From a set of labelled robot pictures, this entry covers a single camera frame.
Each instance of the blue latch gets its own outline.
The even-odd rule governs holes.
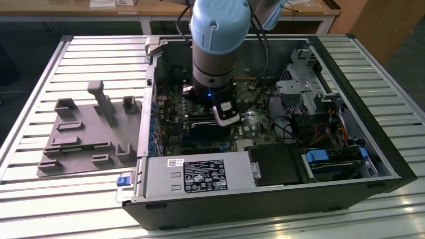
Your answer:
[[[276,27],[276,24],[279,22],[279,18],[281,16],[283,8],[285,6],[285,2],[287,2],[285,0],[280,0],[280,3],[277,4],[272,15],[269,16],[265,23],[263,24],[264,30],[271,31]]]
[[[305,154],[307,161],[315,162],[315,161],[324,161],[329,160],[328,154],[325,150],[312,150]]]
[[[368,158],[369,157],[368,151],[367,151],[365,148],[360,148],[360,153],[361,153],[363,158]]]
[[[131,186],[131,176],[127,177],[119,177],[117,179],[117,186],[123,187],[123,186]]]

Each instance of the wire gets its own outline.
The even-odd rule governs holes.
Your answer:
[[[265,107],[267,107],[267,114],[268,114],[268,117],[272,119],[272,116],[271,116],[271,111],[268,109],[269,105],[271,105],[271,99],[272,99],[272,92],[273,92],[273,88],[276,88],[276,86],[273,85],[268,91],[267,91],[267,104],[265,104]]]
[[[291,8],[287,8],[287,7],[284,7],[284,9],[292,10],[293,12],[301,12],[300,10],[295,10],[295,9],[291,9]]]
[[[267,70],[268,70],[269,58],[271,58],[271,56],[269,56],[269,45],[268,45],[268,40],[267,40],[267,36],[265,36],[265,31],[264,31],[264,29],[263,29],[263,25],[261,25],[261,22],[260,22],[260,20],[259,20],[259,17],[256,16],[256,14],[253,14],[253,19],[255,19],[255,21],[256,21],[256,23],[257,23],[257,25],[259,25],[260,32],[261,32],[263,38],[264,38],[264,47],[263,47],[263,50],[264,50],[264,55],[265,55],[265,65],[264,65],[264,69],[263,69],[263,71],[261,71],[261,74],[260,74],[259,77],[257,77],[257,79],[260,80],[260,79],[264,77],[265,72],[267,72]]]
[[[285,127],[280,126],[276,122],[273,122],[273,125],[280,128],[284,133],[289,134],[299,144],[305,145],[304,141],[289,130],[287,130]]]
[[[291,1],[287,1],[287,3],[289,3],[289,5],[291,5],[291,10],[292,10],[292,21],[295,21],[295,12],[296,12],[296,10],[293,10],[293,5],[292,5],[292,3],[291,3]]]
[[[315,133],[317,133],[319,127],[320,127],[320,126],[324,126],[324,125],[325,125],[324,123],[320,123],[320,124],[316,125]]]
[[[284,140],[284,142],[285,142],[285,139],[287,139],[287,135],[285,135],[285,133],[287,133],[287,131],[284,130],[284,139],[283,139],[283,140]]]
[[[187,7],[187,8],[184,9],[184,11],[181,12],[180,16],[177,17],[177,20],[176,20],[176,29],[177,29],[177,32],[179,32],[180,36],[181,36],[181,37],[184,38],[184,40],[187,41],[187,43],[188,43],[189,45],[192,45],[192,43],[191,43],[188,37],[181,33],[180,25],[179,25],[180,20],[181,20],[181,18],[184,17],[184,15],[185,15],[187,11],[189,10],[189,8],[191,8],[191,7]]]
[[[328,134],[324,133],[317,139],[315,139],[308,145],[312,146],[316,143],[319,143],[320,141],[323,141],[325,138],[328,137]]]
[[[339,127],[339,130],[343,131],[344,143],[345,143],[345,146],[348,146],[348,132],[347,132],[347,129],[343,128],[343,127]]]
[[[192,7],[189,8],[189,19],[192,19]],[[188,22],[188,32],[191,33],[192,31],[191,31],[191,21],[187,21]]]
[[[31,93],[31,91],[7,91],[7,92],[0,92],[0,95],[3,95],[3,94],[19,94],[19,93],[27,94],[27,93]]]
[[[291,120],[289,116],[276,116],[272,120],[276,120],[277,118],[284,118],[285,120]]]

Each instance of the floor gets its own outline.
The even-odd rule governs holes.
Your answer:
[[[173,24],[153,23],[153,34],[177,34]],[[0,144],[27,102],[29,93],[63,35],[137,35],[137,22],[56,22],[52,31],[41,23],[0,23],[0,44],[19,69],[20,78],[0,86]],[[405,40],[385,68],[425,109],[425,18]]]

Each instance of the wooden table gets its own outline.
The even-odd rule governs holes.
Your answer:
[[[344,13],[335,21],[331,33],[353,33],[385,64],[424,17],[425,0],[335,1]]]
[[[89,0],[0,0],[0,21],[139,21],[143,33],[152,35],[151,21],[176,20],[184,6],[160,0],[139,0],[135,6],[89,10]],[[341,11],[323,0],[297,4],[283,11],[280,21],[317,21],[317,34],[327,34]]]

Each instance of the power supply label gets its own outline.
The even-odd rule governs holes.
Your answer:
[[[187,193],[227,190],[224,161],[185,162],[184,179]]]

